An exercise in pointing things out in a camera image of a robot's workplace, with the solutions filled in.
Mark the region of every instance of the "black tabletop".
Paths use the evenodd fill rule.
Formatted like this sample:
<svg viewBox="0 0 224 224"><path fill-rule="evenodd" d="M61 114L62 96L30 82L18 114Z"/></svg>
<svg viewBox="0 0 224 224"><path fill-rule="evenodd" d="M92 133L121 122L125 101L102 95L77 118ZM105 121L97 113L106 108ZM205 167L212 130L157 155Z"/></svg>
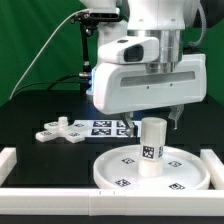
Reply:
<svg viewBox="0 0 224 224"><path fill-rule="evenodd" d="M168 119L170 108L136 112L144 117ZM66 116L74 120L119 120L119 115L98 112L78 91L28 91L0 108L0 151L16 147L17 165L3 183L4 188L97 188L93 163L112 148L138 144L139 139L87 138L72 144L63 138L47 143L35 139L44 124ZM185 105L178 129L168 128L166 145L200 154L213 149L224 158L224 108L207 96L201 103ZM87 216L0 216L0 223L223 223L221 217L87 217Z"/></svg>

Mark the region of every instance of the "white robot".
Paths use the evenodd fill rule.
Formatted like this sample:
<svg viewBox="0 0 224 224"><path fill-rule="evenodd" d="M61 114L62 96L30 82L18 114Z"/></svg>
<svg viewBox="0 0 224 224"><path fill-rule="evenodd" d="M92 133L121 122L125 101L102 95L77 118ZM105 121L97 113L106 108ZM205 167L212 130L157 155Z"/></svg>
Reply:
<svg viewBox="0 0 224 224"><path fill-rule="evenodd" d="M117 4L82 2L99 14L115 10ZM184 30L194 22L197 2L128 0L127 30L124 21L101 26L94 105L104 114L120 113L128 136L134 134L133 111L171 106L169 118L176 128L183 105L204 99L205 55L183 55Z"/></svg>

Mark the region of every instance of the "black cable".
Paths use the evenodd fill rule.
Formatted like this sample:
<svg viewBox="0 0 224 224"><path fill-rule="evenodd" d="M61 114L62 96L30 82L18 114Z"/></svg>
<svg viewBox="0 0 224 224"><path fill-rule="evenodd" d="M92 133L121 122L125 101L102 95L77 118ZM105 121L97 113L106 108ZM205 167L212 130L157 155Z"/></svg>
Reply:
<svg viewBox="0 0 224 224"><path fill-rule="evenodd" d="M91 66L89 63L88 41L87 41L86 27L83 23L80 23L80 31L82 38L82 57L84 61L83 72L90 72Z"/></svg>
<svg viewBox="0 0 224 224"><path fill-rule="evenodd" d="M58 83L57 82L61 82L61 81L65 81L67 79L71 79L71 78L79 78L79 75L66 75L58 80L56 80L55 82L53 82L48 88L47 90L50 91L53 87L55 87Z"/></svg>
<svg viewBox="0 0 224 224"><path fill-rule="evenodd" d="M12 95L12 98L18 93L20 92L22 89L25 89L25 88L28 88L28 87L31 87L31 86L37 86L37 85L49 85L49 84L71 84L71 83L76 83L76 84L80 84L79 82L36 82L36 83L31 83L31 84L28 84L28 85L24 85L22 87L20 87L19 89L17 89L17 91Z"/></svg>

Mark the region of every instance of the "white cylinder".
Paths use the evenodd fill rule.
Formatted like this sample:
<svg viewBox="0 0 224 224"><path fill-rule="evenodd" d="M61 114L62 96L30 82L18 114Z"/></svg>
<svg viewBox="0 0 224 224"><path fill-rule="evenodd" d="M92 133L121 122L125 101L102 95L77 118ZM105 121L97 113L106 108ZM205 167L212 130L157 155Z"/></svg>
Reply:
<svg viewBox="0 0 224 224"><path fill-rule="evenodd" d="M142 120L141 144L152 147L165 145L167 121L149 117Z"/></svg>
<svg viewBox="0 0 224 224"><path fill-rule="evenodd" d="M128 30L182 30L185 0L128 0Z"/></svg>
<svg viewBox="0 0 224 224"><path fill-rule="evenodd" d="M66 130L68 128L68 118L59 117L58 126L59 126L59 130Z"/></svg>
<svg viewBox="0 0 224 224"><path fill-rule="evenodd" d="M167 121L160 118L144 118L141 131L141 158L139 174L158 177L163 172L163 146L166 139Z"/></svg>
<svg viewBox="0 0 224 224"><path fill-rule="evenodd" d="M115 8L117 0L80 0L87 8Z"/></svg>

